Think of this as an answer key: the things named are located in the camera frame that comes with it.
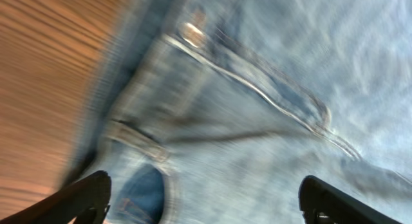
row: wooden table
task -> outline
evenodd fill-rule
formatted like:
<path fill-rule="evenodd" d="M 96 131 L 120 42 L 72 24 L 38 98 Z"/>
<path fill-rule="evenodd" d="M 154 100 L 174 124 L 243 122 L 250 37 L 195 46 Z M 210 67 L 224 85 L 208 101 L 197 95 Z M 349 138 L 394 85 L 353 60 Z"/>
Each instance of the wooden table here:
<path fill-rule="evenodd" d="M 53 193 L 125 0 L 0 0 L 0 219 Z"/>

